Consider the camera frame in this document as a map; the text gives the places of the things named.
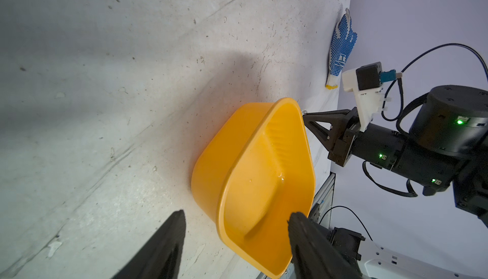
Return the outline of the yellow plastic storage box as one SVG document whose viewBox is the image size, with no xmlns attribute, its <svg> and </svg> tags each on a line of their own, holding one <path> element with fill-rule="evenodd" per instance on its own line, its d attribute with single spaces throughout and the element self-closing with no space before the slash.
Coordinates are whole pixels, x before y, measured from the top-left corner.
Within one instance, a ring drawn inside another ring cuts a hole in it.
<svg viewBox="0 0 488 279">
<path fill-rule="evenodd" d="M 288 97 L 239 107 L 191 176 L 193 198 L 222 242 L 270 278 L 291 262 L 288 221 L 310 213 L 315 186 L 302 112 Z"/>
</svg>

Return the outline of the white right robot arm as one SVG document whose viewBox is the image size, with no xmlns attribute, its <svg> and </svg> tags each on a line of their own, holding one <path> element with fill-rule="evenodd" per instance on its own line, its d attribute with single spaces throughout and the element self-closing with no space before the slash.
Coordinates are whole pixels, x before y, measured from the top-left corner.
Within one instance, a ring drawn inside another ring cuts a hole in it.
<svg viewBox="0 0 488 279">
<path fill-rule="evenodd" d="M 432 196 L 454 189 L 457 208 L 487 221 L 487 92 L 443 85 L 413 100 L 417 110 L 409 131 L 371 124 L 360 130 L 357 109 L 308 113 L 305 126 L 335 164 L 350 157 L 384 168 L 423 186 Z"/>
</svg>

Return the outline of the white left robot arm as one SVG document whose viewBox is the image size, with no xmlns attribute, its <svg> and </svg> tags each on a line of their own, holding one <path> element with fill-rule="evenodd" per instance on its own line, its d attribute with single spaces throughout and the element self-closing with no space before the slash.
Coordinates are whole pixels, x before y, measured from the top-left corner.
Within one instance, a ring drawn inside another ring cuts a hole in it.
<svg viewBox="0 0 488 279">
<path fill-rule="evenodd" d="M 300 212 L 287 224 L 296 278 L 465 278 L 379 247 L 354 231 L 326 229 Z M 185 234 L 184 211 L 175 211 L 114 277 L 177 278 Z"/>
</svg>

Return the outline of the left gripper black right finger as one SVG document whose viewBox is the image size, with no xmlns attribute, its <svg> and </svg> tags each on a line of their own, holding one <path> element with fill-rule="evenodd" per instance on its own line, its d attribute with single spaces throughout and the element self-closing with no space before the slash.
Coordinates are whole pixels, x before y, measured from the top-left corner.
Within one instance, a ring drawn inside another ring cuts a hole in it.
<svg viewBox="0 0 488 279">
<path fill-rule="evenodd" d="M 319 225 L 303 213 L 288 220 L 292 264 L 297 278 L 361 278 L 321 232 Z"/>
</svg>

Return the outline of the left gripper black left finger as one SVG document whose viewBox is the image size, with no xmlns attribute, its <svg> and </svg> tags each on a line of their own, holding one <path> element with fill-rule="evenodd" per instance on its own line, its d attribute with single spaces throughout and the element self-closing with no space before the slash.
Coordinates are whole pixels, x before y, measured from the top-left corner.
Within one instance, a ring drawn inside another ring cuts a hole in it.
<svg viewBox="0 0 488 279">
<path fill-rule="evenodd" d="M 177 278 L 182 259 L 186 217 L 173 212 L 114 278 Z"/>
</svg>

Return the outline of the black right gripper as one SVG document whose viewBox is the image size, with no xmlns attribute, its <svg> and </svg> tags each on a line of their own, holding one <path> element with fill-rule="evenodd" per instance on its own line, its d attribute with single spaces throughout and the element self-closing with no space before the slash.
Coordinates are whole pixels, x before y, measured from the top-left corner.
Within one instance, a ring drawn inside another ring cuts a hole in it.
<svg viewBox="0 0 488 279">
<path fill-rule="evenodd" d="M 353 141 L 360 131 L 357 108 L 306 113 L 303 116 L 305 127 L 329 152 L 328 158 L 336 165 L 344 167 L 349 160 Z M 319 122 L 331 124 L 326 129 Z"/>
</svg>

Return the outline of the blue dotted work glove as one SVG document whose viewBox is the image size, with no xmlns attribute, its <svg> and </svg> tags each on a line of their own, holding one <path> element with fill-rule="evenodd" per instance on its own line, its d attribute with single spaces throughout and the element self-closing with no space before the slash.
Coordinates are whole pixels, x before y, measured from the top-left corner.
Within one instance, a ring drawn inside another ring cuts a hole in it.
<svg viewBox="0 0 488 279">
<path fill-rule="evenodd" d="M 339 87 L 341 73 L 357 42 L 358 35 L 352 30 L 352 18 L 348 8 L 335 25 L 328 56 L 328 75 L 325 88 Z"/>
</svg>

